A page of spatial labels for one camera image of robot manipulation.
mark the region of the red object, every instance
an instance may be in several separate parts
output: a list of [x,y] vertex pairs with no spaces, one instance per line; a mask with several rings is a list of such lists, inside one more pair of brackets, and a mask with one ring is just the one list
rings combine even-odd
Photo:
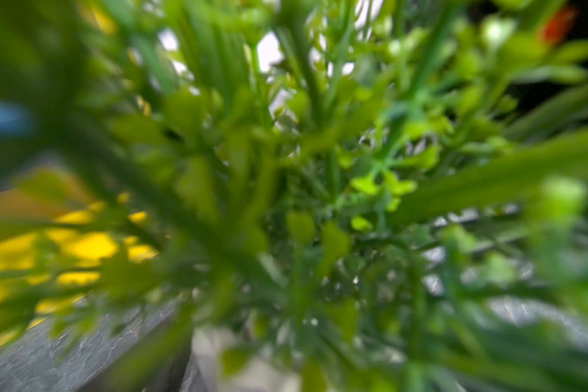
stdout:
[[573,6],[565,5],[562,7],[542,29],[542,40],[550,44],[558,44],[564,41],[568,33],[571,32],[578,13],[578,9]]

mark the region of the blue object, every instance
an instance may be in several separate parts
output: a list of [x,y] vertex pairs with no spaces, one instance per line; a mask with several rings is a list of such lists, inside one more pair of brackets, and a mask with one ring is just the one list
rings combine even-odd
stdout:
[[29,136],[33,118],[24,107],[0,101],[0,137]]

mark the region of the yellow surface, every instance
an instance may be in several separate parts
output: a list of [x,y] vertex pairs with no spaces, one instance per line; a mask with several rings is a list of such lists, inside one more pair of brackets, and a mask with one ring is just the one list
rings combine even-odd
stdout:
[[[0,194],[0,216],[34,216],[35,218],[55,218],[56,221],[63,223],[87,223],[91,221],[91,211],[76,211],[65,214],[56,218],[57,212],[62,212],[60,208],[37,209],[38,205],[26,201],[20,206],[14,206],[13,200],[25,200],[26,197],[18,195],[15,189],[3,192]],[[28,206],[31,209],[22,209],[23,206]],[[132,221],[139,222],[145,218],[144,213],[133,214],[129,217]],[[86,233],[80,234],[74,230],[67,229],[46,229],[46,234],[61,249],[61,252],[66,255],[73,255],[78,258],[79,267],[91,267],[98,265],[100,259],[109,257],[117,251],[117,244],[106,233]],[[36,233],[26,233],[18,235],[0,242],[0,271],[5,270],[27,270],[34,266],[34,258],[36,249],[34,241],[37,238]],[[129,257],[136,261],[141,261],[145,258],[155,255],[155,251],[146,245],[137,244],[136,238],[126,239]],[[64,273],[57,278],[57,282],[61,284],[86,284],[97,279],[99,274],[97,272],[78,272],[78,273]],[[47,279],[44,276],[27,277],[26,280],[30,284],[37,284]],[[8,280],[0,280],[0,302],[4,301],[10,294]],[[81,296],[68,299],[69,304],[78,301]],[[66,305],[66,300],[57,301],[42,301],[36,309],[39,313],[50,313],[55,311],[58,307]],[[38,325],[44,319],[33,320],[29,327]],[[7,343],[16,335],[14,331],[7,331],[0,336],[0,346]]]

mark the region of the gray stone surface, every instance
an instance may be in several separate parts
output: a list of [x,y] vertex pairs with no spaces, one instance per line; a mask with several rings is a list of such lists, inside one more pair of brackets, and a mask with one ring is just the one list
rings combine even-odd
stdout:
[[[111,322],[103,318],[101,327],[81,340],[63,357],[70,336],[49,339],[50,322],[32,328],[22,339],[0,351],[0,392],[70,392],[97,371],[113,362],[135,343],[142,333],[157,324],[171,307],[151,315],[144,326],[133,323],[118,336],[110,336]],[[186,371],[184,392],[206,392],[195,360]]]

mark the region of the potted plant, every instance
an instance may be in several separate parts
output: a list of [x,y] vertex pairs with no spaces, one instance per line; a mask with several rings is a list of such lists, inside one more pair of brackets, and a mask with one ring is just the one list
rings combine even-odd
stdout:
[[[1,221],[34,228],[39,255],[0,271],[0,334],[40,303],[78,339],[173,301],[105,388],[140,389],[210,326],[238,336],[224,376],[260,357],[305,392],[588,390],[562,326],[492,310],[588,322],[588,40],[545,38],[561,0],[498,0],[479,24],[468,3],[0,5],[0,100],[31,119],[0,134],[0,176],[50,150],[101,201],[81,222]],[[262,68],[267,34],[282,60]],[[509,86],[537,80],[572,86],[519,115]],[[70,202],[50,172],[21,186]],[[113,252],[84,263],[49,230],[104,231]]]

